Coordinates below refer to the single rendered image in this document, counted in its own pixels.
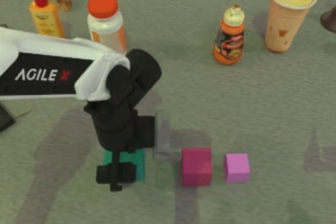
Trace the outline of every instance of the purple block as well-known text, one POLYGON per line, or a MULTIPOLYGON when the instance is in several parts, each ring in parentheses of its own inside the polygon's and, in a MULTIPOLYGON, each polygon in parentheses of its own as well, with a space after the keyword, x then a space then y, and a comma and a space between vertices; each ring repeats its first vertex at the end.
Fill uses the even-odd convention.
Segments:
POLYGON ((182 148, 182 185, 209 186, 211 180, 211 149, 182 148))
POLYGON ((250 177, 250 164, 246 153, 230 153, 224 157, 225 178, 229 183, 243 183, 250 177))

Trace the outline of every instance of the gray tabletop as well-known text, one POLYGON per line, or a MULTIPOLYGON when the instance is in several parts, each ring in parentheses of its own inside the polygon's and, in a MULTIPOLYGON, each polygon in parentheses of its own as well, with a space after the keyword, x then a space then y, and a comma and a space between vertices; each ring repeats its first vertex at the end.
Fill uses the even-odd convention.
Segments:
MULTIPOLYGON (((34 31, 30 0, 0 0, 0 23, 34 31)), ((0 133, 1 224, 334 224, 336 35, 319 25, 319 0, 291 49, 264 48, 268 0, 120 0, 130 48, 150 52, 163 76, 139 105, 171 115, 174 160, 146 156, 146 179, 111 194, 90 117, 75 99, 8 101, 31 112, 0 133), (221 66, 211 45, 223 10, 246 13, 241 62, 221 66), (210 146, 213 182, 182 188, 182 146, 210 146), (223 156, 249 154, 251 179, 224 182, 223 156)), ((86 0, 62 14, 70 37, 88 38, 86 0)))

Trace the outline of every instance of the yellow bottle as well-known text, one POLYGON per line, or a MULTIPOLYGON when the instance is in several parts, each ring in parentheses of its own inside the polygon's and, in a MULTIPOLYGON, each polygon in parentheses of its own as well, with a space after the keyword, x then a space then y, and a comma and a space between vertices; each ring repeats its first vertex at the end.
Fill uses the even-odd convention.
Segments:
POLYGON ((56 3, 48 0, 33 0, 29 11, 39 34, 65 38, 56 3))

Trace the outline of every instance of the teal cube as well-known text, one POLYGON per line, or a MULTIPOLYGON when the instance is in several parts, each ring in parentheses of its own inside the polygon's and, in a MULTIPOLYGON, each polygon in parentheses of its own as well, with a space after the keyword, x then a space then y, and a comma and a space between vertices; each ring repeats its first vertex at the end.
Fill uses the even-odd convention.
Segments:
MULTIPOLYGON (((112 152, 105 150, 104 165, 107 165, 112 160, 112 152)), ((133 153, 121 152, 119 163, 131 162, 136 166, 137 181, 145 179, 145 149, 137 149, 133 153)))

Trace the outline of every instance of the sauce bottle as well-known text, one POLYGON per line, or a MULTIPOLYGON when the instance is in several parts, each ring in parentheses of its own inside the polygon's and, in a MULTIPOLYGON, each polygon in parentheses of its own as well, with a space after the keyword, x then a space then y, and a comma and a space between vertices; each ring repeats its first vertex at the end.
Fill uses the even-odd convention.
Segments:
POLYGON ((118 9, 117 0, 89 0, 88 26, 91 39, 126 53, 123 18, 118 9))
POLYGON ((232 65, 242 58, 244 18, 244 12, 239 5, 234 5, 225 11, 212 50, 217 62, 232 65))
POLYGON ((39 34, 65 38, 56 3, 49 0, 33 0, 29 11, 39 34))

